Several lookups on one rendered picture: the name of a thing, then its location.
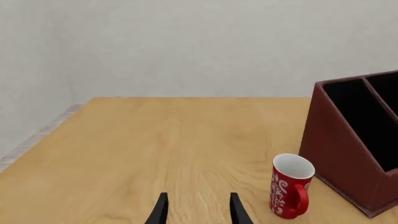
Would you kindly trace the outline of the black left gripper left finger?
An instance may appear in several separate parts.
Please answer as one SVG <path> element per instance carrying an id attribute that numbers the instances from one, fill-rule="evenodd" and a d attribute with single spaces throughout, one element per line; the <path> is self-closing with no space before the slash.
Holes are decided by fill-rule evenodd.
<path id="1" fill-rule="evenodd" d="M 167 192 L 162 192 L 144 224 L 166 224 L 169 210 Z"/>

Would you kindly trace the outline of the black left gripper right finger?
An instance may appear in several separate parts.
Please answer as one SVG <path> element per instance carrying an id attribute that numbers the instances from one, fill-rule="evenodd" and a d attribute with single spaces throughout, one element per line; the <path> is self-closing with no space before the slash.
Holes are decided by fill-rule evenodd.
<path id="1" fill-rule="evenodd" d="M 236 192 L 230 194 L 229 210 L 232 224 L 253 224 Z"/>

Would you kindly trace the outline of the red-brown desk caddy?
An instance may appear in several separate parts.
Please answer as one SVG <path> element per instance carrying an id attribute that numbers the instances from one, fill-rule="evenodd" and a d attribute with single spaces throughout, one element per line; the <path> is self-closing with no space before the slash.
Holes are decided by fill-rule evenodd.
<path id="1" fill-rule="evenodd" d="M 398 70 L 317 82 L 298 154 L 367 217 L 398 206 Z"/>

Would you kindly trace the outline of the red mug with white pattern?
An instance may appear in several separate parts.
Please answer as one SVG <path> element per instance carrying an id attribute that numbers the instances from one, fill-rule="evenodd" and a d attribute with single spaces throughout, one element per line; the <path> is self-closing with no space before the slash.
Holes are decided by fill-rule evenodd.
<path id="1" fill-rule="evenodd" d="M 315 175 L 309 160 L 296 154 L 279 154 L 272 161 L 269 206 L 277 216 L 291 220 L 309 206 L 308 188 Z"/>

